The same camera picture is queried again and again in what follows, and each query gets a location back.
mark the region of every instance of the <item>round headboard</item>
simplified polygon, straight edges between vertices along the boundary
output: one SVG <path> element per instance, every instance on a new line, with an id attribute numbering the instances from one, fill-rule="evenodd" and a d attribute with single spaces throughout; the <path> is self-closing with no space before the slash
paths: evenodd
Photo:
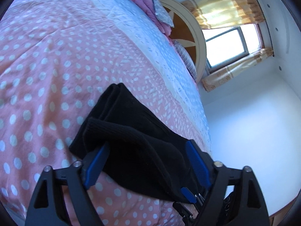
<path id="1" fill-rule="evenodd" d="M 197 20 L 192 13 L 175 0 L 159 0 L 173 20 L 171 39 L 177 39 L 187 50 L 197 69 L 197 82 L 201 80 L 207 63 L 206 42 Z"/>

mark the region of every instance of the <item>black garment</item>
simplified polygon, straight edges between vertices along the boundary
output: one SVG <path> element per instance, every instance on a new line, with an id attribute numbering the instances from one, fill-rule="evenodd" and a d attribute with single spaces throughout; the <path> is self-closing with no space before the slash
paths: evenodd
<path id="1" fill-rule="evenodd" d="M 84 158 L 104 141 L 103 169 L 119 185 L 158 199 L 189 203 L 180 188 L 199 193 L 186 155 L 187 139 L 166 127 L 122 83 L 110 85 L 80 127 L 70 151 Z"/>

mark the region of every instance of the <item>pink polka dot bed sheet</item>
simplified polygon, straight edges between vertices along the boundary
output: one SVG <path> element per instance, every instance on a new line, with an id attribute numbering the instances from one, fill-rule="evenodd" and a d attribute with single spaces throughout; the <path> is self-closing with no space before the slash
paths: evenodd
<path id="1" fill-rule="evenodd" d="M 111 83 L 123 82 L 170 129 L 210 152 L 193 79 L 130 0 L 15 0 L 0 22 L 0 50 L 0 200 L 23 219 L 43 168 L 76 160 L 68 146 Z M 126 190 L 103 172 L 88 194 L 104 225 L 183 225 L 172 202 Z"/>

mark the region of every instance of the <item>silver bolt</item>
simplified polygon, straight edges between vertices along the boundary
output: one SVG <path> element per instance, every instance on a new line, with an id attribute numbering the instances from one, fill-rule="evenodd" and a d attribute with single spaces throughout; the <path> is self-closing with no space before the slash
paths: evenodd
<path id="1" fill-rule="evenodd" d="M 244 167 L 244 170 L 245 170 L 246 172 L 251 172 L 251 171 L 252 171 L 252 168 L 249 167 L 249 166 L 245 166 L 245 167 Z"/>
<path id="2" fill-rule="evenodd" d="M 221 161 L 215 161 L 215 162 L 214 162 L 214 165 L 215 165 L 216 167 L 222 167 L 224 164 L 223 164 Z"/>
<path id="3" fill-rule="evenodd" d="M 44 167 L 44 171 L 45 172 L 49 172 L 51 170 L 51 166 L 46 166 L 46 167 Z"/>
<path id="4" fill-rule="evenodd" d="M 75 161 L 74 163 L 73 163 L 73 166 L 74 167 L 80 167 L 82 165 L 82 162 L 81 161 Z"/>

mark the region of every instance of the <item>yellow curtain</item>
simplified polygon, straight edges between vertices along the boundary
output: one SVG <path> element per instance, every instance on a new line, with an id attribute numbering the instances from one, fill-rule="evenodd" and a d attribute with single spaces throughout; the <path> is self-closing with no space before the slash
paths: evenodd
<path id="1" fill-rule="evenodd" d="M 203 86 L 207 92 L 210 92 L 272 55 L 272 48 L 263 48 L 203 78 Z"/>
<path id="2" fill-rule="evenodd" d="M 264 21 L 257 0 L 186 0 L 202 29 L 235 27 Z"/>

